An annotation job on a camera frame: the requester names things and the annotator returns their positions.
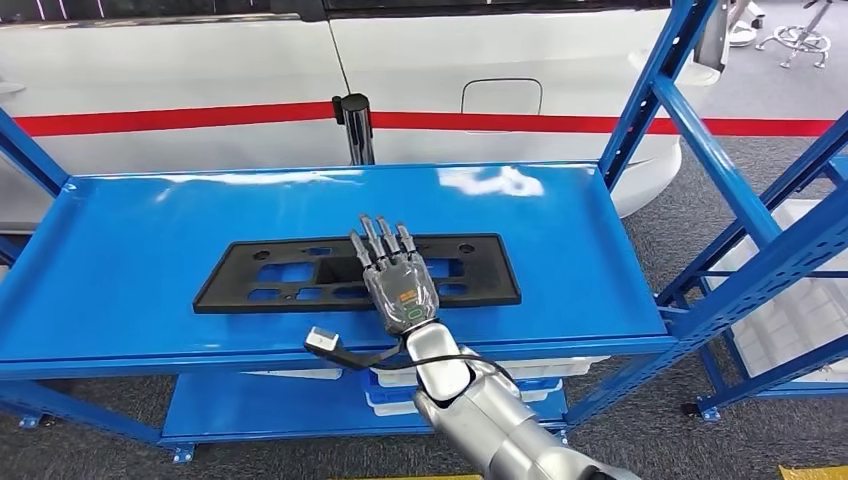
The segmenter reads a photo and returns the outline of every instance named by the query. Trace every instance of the silver robotic arm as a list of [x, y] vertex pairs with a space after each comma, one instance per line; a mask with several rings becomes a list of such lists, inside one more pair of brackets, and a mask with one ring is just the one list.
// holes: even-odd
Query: silver robotic arm
[[[417, 369], [415, 406], [486, 480], [637, 479], [628, 471], [564, 446], [542, 428], [533, 410], [521, 401], [508, 373], [472, 350], [460, 348], [447, 327], [439, 323], [435, 285], [403, 224], [397, 225], [398, 243], [382, 217], [377, 217], [381, 236], [366, 215], [360, 220], [370, 251], [355, 230], [350, 238], [386, 332], [405, 343]], [[338, 353], [331, 354], [341, 346], [332, 335], [313, 328], [305, 346], [338, 361]], [[340, 363], [361, 368], [385, 355], [377, 357]]]

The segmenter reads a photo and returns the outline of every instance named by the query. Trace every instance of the blue metal shelf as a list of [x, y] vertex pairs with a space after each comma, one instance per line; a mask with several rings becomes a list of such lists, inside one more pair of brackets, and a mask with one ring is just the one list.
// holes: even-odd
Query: blue metal shelf
[[[327, 365], [301, 346], [319, 325], [348, 347], [391, 341], [374, 313], [195, 315], [191, 300], [237, 240], [338, 236], [360, 212], [403, 220], [413, 233], [496, 232], [523, 292], [521, 305], [442, 313], [454, 336], [495, 360], [635, 355], [565, 411], [538, 405], [551, 428], [574, 428], [703, 349], [748, 312], [848, 243], [848, 113], [757, 197], [674, 80], [717, 1], [672, 3], [665, 27], [597, 163], [366, 166], [343, 169], [68, 176], [5, 113], [0, 150], [57, 197], [0, 288], [0, 408], [47, 414], [172, 452], [198, 442], [425, 431], [414, 416], [378, 418], [358, 382], [237, 372]], [[738, 219], [656, 299], [610, 191], [663, 106]], [[769, 212], [819, 175], [835, 190], [781, 231]], [[746, 234], [759, 253], [689, 306], [686, 293]], [[780, 394], [787, 381], [844, 357], [848, 337], [774, 371], [716, 383], [702, 412]], [[33, 380], [180, 374], [164, 429], [50, 390]]]
[[[567, 409], [561, 392], [551, 393], [532, 406], [543, 426], [550, 430], [565, 428]], [[339, 380], [197, 373], [180, 375], [160, 443], [430, 431], [418, 414], [374, 415], [355, 372], [347, 372]]]
[[[511, 185], [480, 191], [493, 181]], [[406, 189], [417, 195], [398, 202]], [[515, 358], [518, 344], [524, 358], [538, 358], [534, 352], [552, 352], [536, 346], [572, 349], [583, 340], [640, 339], [630, 346], [634, 353], [673, 341], [593, 165], [76, 177], [0, 289], [0, 379], [101, 375], [106, 367], [182, 373], [237, 355], [273, 356], [276, 368], [326, 367], [303, 351], [313, 325], [338, 332], [348, 348], [386, 349], [393, 340], [375, 311], [191, 309], [231, 242], [338, 235], [362, 211], [403, 219], [416, 234], [501, 235], [522, 304], [442, 312], [458, 341], [495, 359]], [[532, 254], [546, 250], [543, 258]]]

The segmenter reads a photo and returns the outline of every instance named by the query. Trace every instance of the blue metal beam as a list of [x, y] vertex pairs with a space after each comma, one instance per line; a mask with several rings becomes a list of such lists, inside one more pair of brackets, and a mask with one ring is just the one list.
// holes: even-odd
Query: blue metal beam
[[780, 235], [777, 222], [672, 80], [658, 76], [653, 90], [754, 242], [762, 248]]
[[606, 379], [569, 409], [568, 424], [579, 425], [600, 413], [840, 253], [848, 244], [845, 212], [848, 184], [843, 183], [694, 305], [687, 319], [671, 325], [671, 333], [680, 340], [673, 348], [633, 360]]
[[21, 256], [21, 247], [15, 245], [11, 240], [0, 235], [0, 261], [12, 265]]
[[798, 398], [848, 395], [846, 382], [787, 382], [757, 394], [758, 398]]
[[721, 375], [721, 369], [718, 368], [709, 345], [704, 345], [698, 349], [698, 357], [701, 358], [701, 363], [704, 364], [704, 370], [707, 372], [707, 378], [713, 385], [716, 392], [723, 392], [727, 389], [727, 384], [724, 382], [724, 377]]
[[0, 401], [88, 425], [148, 445], [158, 445], [159, 430], [105, 408], [81, 402], [35, 382], [0, 382]]
[[659, 109], [659, 101], [651, 90], [651, 83], [657, 75], [664, 75], [672, 80], [677, 78], [717, 4], [717, 0], [671, 2], [668, 20], [633, 87], [624, 112], [612, 131], [598, 164], [610, 191], [624, 172], [624, 167]]
[[698, 400], [698, 409], [702, 412], [710, 408], [721, 408], [739, 400], [752, 397], [765, 390], [777, 387], [802, 377], [824, 365], [839, 361], [848, 356], [848, 335], [811, 350], [782, 365], [763, 372], [756, 377], [734, 385], [715, 395]]
[[0, 151], [51, 195], [58, 196], [68, 174], [0, 109]]
[[[729, 277], [736, 273], [735, 271], [724, 270], [706, 270], [695, 272], [698, 277]], [[827, 270], [823, 272], [810, 272], [805, 275], [807, 278], [848, 278], [846, 270]]]
[[834, 157], [825, 168], [825, 175], [834, 185], [848, 181], [848, 155]]
[[[774, 183], [760, 195], [760, 200], [768, 210], [774, 210], [792, 192], [818, 176], [821, 169], [842, 149], [848, 146], [848, 111], [789, 166]], [[707, 246], [692, 263], [672, 280], [657, 296], [658, 305], [668, 305], [673, 300], [673, 292], [687, 290], [694, 286], [695, 273], [708, 270], [721, 259], [734, 245], [745, 236], [745, 229], [739, 220], [735, 220]]]

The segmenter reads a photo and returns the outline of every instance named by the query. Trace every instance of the metal stool legs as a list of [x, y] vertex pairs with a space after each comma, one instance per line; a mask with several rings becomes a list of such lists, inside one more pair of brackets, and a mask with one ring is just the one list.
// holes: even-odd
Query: metal stool legs
[[[819, 0], [812, 0], [810, 3], [804, 5], [804, 8], [810, 8], [818, 1]], [[792, 53], [789, 54], [789, 58], [780, 63], [781, 67], [790, 68], [792, 59], [801, 52], [820, 55], [821, 58], [814, 65], [817, 68], [824, 68], [827, 66], [827, 51], [830, 50], [830, 38], [818, 33], [815, 31], [815, 28], [818, 26], [822, 17], [824, 17], [824, 14], [827, 13], [827, 10], [830, 8], [832, 3], [833, 0], [825, 0], [821, 8], [819, 8], [819, 11], [816, 12], [816, 15], [812, 20], [810, 20], [810, 23], [807, 24], [806, 27], [799, 25], [777, 27], [770, 37], [760, 42], [755, 48], [760, 51], [765, 50], [766, 43], [774, 40], [784, 47], [792, 50]]]

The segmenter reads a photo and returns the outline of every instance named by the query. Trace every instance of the transparent robotic hand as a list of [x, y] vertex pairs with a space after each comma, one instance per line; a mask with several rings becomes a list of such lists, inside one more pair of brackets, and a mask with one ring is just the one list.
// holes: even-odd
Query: transparent robotic hand
[[[460, 348], [439, 322], [438, 292], [406, 227], [398, 223], [396, 235], [378, 216], [378, 235], [367, 215], [361, 215], [360, 221], [367, 246], [356, 230], [350, 232], [350, 239], [364, 269], [365, 285], [386, 333], [400, 343], [386, 352], [364, 356], [344, 350], [338, 335], [313, 327], [304, 343], [307, 350], [356, 369], [415, 367], [419, 389], [414, 400], [419, 413], [487, 480], [637, 478], [564, 446], [542, 428], [533, 410], [521, 401], [509, 373], [474, 351]], [[403, 347], [411, 362], [380, 363]]]

